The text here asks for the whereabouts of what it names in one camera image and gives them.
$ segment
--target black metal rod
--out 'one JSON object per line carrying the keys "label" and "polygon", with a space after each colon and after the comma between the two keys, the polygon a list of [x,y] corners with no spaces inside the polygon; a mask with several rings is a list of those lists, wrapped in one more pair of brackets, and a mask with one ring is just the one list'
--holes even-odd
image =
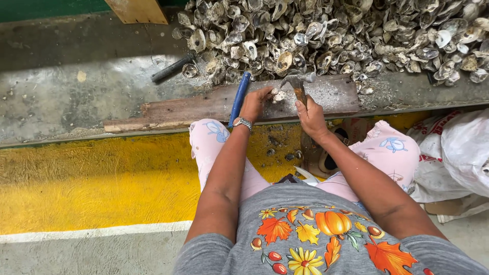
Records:
{"label": "black metal rod", "polygon": [[176,70],[180,69],[183,67],[183,65],[192,63],[192,60],[195,59],[195,55],[193,53],[187,54],[184,58],[178,60],[177,62],[169,65],[168,67],[162,69],[161,71],[153,74],[151,76],[151,81],[157,82],[158,80],[162,79],[163,77],[172,74]]}

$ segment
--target yellow painted floor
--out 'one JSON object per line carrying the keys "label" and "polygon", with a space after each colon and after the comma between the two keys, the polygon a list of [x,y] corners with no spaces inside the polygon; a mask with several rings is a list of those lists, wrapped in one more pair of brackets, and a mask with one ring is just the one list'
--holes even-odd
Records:
{"label": "yellow painted floor", "polygon": [[[374,119],[405,132],[429,116]],[[300,163],[285,160],[300,149],[300,125],[280,126],[255,126],[247,152],[270,182]],[[282,145],[271,146],[269,135]],[[188,139],[187,132],[0,150],[0,234],[192,220],[200,185]]]}

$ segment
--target silver watch band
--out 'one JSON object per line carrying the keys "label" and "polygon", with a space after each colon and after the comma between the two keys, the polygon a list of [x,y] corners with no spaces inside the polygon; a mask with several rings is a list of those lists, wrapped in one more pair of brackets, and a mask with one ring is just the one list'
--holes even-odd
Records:
{"label": "silver watch band", "polygon": [[253,126],[253,124],[251,124],[251,122],[249,122],[248,120],[240,117],[240,120],[238,121],[238,123],[234,124],[233,127],[236,127],[236,126],[238,126],[240,124],[243,124],[246,127],[248,127],[249,131],[251,132],[251,127]]}

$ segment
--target wooden board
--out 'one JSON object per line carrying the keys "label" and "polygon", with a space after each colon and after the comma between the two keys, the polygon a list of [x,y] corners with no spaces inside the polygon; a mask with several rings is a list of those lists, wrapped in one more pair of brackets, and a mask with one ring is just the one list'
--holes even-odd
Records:
{"label": "wooden board", "polygon": [[168,25],[157,0],[105,0],[124,24],[156,23]]}
{"label": "wooden board", "polygon": [[[252,82],[247,91],[265,86],[280,88],[282,80]],[[306,93],[323,106],[324,115],[352,115],[359,111],[355,82],[347,74],[318,76],[314,83],[304,83]],[[147,130],[168,130],[188,127],[202,118],[213,118],[228,122],[238,84],[215,87],[213,90],[191,98],[145,103],[141,106],[143,117],[106,120],[105,131],[124,133]],[[290,84],[280,90],[286,92],[284,100],[276,104],[267,103],[259,121],[280,121],[297,118],[297,100]]]}

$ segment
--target blue chisel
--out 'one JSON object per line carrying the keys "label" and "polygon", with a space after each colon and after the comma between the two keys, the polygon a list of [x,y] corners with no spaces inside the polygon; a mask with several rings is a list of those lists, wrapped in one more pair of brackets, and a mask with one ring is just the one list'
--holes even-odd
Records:
{"label": "blue chisel", "polygon": [[238,91],[236,92],[236,97],[234,98],[233,108],[231,109],[231,116],[229,117],[229,124],[227,125],[229,128],[233,128],[233,121],[240,115],[241,106],[245,99],[250,77],[251,73],[247,71],[243,73],[240,85],[238,86]]}

